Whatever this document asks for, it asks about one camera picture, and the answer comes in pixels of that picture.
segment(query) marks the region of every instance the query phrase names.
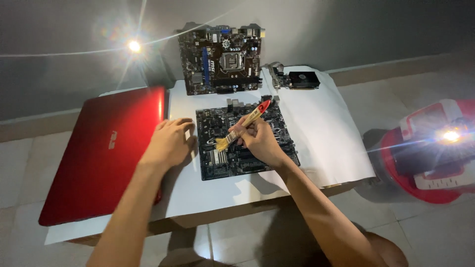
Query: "person's left hand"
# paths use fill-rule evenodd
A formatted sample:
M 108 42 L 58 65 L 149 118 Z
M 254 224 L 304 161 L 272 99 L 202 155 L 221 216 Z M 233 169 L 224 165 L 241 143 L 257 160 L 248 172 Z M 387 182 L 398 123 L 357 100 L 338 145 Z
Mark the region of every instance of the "person's left hand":
M 185 132 L 190 131 L 186 140 Z M 195 124 L 190 118 L 164 120 L 157 125 L 150 144 L 139 164 L 160 165 L 167 170 L 182 163 L 193 150 L 197 137 L 193 135 Z

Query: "paintbrush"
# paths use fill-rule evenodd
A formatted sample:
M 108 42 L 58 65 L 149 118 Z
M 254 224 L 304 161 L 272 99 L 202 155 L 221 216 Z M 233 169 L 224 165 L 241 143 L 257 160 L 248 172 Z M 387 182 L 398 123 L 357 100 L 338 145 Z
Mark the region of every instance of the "paintbrush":
M 259 118 L 264 111 L 266 111 L 267 107 L 270 105 L 270 100 L 266 100 L 262 102 L 257 108 L 252 111 L 247 119 L 242 123 L 242 126 L 244 128 L 247 128 L 251 123 L 253 123 L 257 118 Z M 228 148 L 230 144 L 232 144 L 237 138 L 239 138 L 239 135 L 236 131 L 232 131 L 229 133 L 226 138 L 216 138 L 216 149 L 221 152 L 225 149 Z

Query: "person's right hand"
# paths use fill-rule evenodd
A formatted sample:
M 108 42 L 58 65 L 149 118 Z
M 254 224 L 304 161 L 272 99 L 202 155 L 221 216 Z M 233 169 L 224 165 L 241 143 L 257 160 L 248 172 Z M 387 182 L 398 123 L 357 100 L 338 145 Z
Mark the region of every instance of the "person's right hand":
M 242 123 L 248 116 L 241 117 L 237 124 L 229 129 L 229 132 L 236 131 L 241 137 L 237 141 L 238 145 L 248 148 L 257 159 L 272 168 L 281 166 L 288 156 L 277 143 L 270 125 L 258 118 L 246 129 Z

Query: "gray wall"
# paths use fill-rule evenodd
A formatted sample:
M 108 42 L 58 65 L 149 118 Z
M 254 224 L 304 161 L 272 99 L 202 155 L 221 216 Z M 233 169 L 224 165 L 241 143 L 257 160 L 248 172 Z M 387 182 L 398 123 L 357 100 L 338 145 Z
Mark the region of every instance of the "gray wall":
M 169 36 L 186 22 L 266 29 L 262 63 L 319 70 L 452 52 L 473 41 L 473 4 L 383 0 L 148 0 L 146 40 Z M 141 0 L 4 0 L 0 54 L 42 54 L 123 47 L 102 29 L 135 29 Z M 150 48 L 158 77 L 182 78 L 176 38 Z M 115 90 L 123 52 L 0 58 L 0 120 L 81 107 Z M 146 83 L 132 63 L 120 89 Z

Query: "brush bristles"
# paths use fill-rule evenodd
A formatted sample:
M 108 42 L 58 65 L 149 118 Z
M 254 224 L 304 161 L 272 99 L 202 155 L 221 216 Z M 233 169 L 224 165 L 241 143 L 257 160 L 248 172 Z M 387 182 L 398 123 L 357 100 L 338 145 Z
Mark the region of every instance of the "brush bristles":
M 216 138 L 216 149 L 221 152 L 225 149 L 227 149 L 229 146 L 227 138 Z

